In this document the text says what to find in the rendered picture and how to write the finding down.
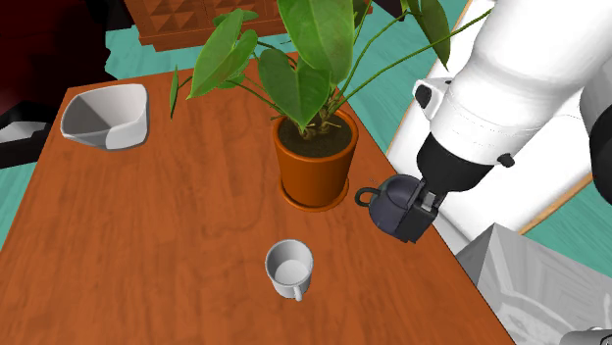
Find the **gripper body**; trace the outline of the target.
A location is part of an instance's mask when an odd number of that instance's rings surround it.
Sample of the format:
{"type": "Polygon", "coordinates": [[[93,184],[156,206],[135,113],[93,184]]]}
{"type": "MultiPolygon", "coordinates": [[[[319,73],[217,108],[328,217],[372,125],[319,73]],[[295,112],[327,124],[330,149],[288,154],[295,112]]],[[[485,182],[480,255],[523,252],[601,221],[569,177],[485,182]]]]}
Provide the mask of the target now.
{"type": "Polygon", "coordinates": [[[452,154],[431,133],[418,152],[417,166],[427,189],[435,195],[472,189],[492,170],[490,165],[452,154]]]}

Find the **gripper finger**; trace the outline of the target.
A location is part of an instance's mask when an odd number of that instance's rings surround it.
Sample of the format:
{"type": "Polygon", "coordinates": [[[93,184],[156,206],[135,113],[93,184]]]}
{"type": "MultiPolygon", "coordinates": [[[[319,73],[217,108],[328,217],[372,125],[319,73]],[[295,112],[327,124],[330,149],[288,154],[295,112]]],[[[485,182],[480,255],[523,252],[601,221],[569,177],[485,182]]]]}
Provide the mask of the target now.
{"type": "Polygon", "coordinates": [[[406,203],[406,209],[393,236],[400,241],[415,243],[438,215],[445,193],[433,193],[422,178],[406,203]]]}

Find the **dark blue mug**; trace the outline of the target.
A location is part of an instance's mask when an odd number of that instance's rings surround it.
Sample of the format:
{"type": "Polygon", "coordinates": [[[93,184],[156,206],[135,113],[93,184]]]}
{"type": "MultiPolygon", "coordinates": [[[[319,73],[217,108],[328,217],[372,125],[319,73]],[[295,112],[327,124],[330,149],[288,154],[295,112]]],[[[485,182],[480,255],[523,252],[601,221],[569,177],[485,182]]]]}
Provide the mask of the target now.
{"type": "Polygon", "coordinates": [[[367,207],[377,228],[393,235],[407,210],[407,204],[420,180],[409,174],[396,174],[378,188],[360,188],[354,197],[358,206],[367,207]]]}

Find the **white mat with tan edge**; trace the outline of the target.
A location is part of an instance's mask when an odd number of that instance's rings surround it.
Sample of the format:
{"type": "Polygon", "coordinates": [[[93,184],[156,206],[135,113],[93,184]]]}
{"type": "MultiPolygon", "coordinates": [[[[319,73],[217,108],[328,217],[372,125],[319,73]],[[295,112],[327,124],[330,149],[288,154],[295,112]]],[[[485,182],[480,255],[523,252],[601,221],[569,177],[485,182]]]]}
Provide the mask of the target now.
{"type": "MultiPolygon", "coordinates": [[[[455,27],[492,8],[496,0],[456,0],[465,8],[455,27]]],[[[435,61],[427,77],[455,76],[468,61],[482,24],[474,24],[451,40],[447,71],[435,61]]],[[[493,223],[525,232],[536,226],[590,183],[587,131],[579,110],[583,89],[560,107],[515,158],[509,169],[494,168],[476,187],[450,193],[433,226],[453,255],[493,223]]],[[[420,178],[417,153],[429,132],[429,121],[413,101],[396,131],[386,156],[398,173],[420,178]]]]}

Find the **green plant in orange pot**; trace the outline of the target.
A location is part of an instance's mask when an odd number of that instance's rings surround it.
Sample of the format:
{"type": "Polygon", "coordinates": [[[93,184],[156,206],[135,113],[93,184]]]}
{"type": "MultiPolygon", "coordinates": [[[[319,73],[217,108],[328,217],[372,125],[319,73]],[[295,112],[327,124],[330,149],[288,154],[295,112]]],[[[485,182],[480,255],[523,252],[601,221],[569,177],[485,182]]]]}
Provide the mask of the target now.
{"type": "Polygon", "coordinates": [[[296,48],[291,58],[260,45],[253,29],[243,29],[257,13],[235,9],[214,18],[187,79],[188,96],[242,86],[250,59],[259,79],[252,93],[274,111],[273,139],[285,200],[312,212],[337,205],[348,190],[348,172],[359,132],[341,111],[346,88],[361,59],[353,54],[372,0],[278,0],[281,21],[296,48]]]}

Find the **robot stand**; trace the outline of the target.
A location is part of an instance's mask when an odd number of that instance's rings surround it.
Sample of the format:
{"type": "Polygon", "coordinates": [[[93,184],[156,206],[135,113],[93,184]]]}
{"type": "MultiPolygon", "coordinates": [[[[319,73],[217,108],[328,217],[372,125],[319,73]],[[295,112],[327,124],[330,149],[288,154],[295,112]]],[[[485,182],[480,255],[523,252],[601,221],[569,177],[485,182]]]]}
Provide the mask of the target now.
{"type": "Polygon", "coordinates": [[[517,345],[612,345],[612,278],[493,224],[456,259],[517,345]]]}

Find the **white mug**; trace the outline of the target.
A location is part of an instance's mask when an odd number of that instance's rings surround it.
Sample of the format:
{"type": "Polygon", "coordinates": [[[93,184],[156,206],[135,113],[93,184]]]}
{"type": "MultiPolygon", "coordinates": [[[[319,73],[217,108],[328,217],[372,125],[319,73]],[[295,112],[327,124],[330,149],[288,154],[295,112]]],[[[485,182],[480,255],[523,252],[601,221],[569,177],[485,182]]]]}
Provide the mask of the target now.
{"type": "Polygon", "coordinates": [[[284,239],[275,243],[265,259],[266,274],[277,293],[297,302],[310,286],[314,257],[310,248],[300,240],[284,239]]]}

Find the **brown wooden table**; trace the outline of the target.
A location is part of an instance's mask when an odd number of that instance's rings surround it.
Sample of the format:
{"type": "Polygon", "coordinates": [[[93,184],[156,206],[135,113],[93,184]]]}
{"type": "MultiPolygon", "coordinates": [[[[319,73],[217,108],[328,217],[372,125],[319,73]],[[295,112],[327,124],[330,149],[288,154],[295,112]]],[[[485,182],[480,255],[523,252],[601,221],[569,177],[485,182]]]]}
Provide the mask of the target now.
{"type": "Polygon", "coordinates": [[[264,103],[171,108],[169,74],[140,83],[143,145],[51,130],[0,250],[0,345],[514,345],[434,229],[409,244],[351,197],[289,205],[264,103]],[[266,274],[284,239],[314,257],[301,302],[266,274]]]}

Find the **brown carved wooden cabinet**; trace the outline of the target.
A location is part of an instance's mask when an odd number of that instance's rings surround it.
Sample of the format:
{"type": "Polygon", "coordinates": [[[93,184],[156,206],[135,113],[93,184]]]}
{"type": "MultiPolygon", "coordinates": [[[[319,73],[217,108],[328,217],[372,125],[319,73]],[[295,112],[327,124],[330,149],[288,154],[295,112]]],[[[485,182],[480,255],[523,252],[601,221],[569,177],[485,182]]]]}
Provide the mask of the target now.
{"type": "Polygon", "coordinates": [[[284,0],[125,0],[143,45],[157,51],[199,46],[215,30],[213,19],[237,8],[253,11],[258,17],[244,22],[260,36],[281,34],[285,26],[279,14],[284,0]]]}

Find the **white square bowl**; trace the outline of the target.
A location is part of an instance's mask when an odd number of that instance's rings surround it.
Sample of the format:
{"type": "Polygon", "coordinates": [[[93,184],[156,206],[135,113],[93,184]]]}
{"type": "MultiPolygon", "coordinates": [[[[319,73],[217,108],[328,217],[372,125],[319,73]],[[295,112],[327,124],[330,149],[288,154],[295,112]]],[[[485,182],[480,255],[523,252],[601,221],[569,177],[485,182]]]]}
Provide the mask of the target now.
{"type": "Polygon", "coordinates": [[[61,118],[62,135],[106,151],[143,144],[149,134],[149,95],[139,83],[104,86],[75,96],[61,118]]]}

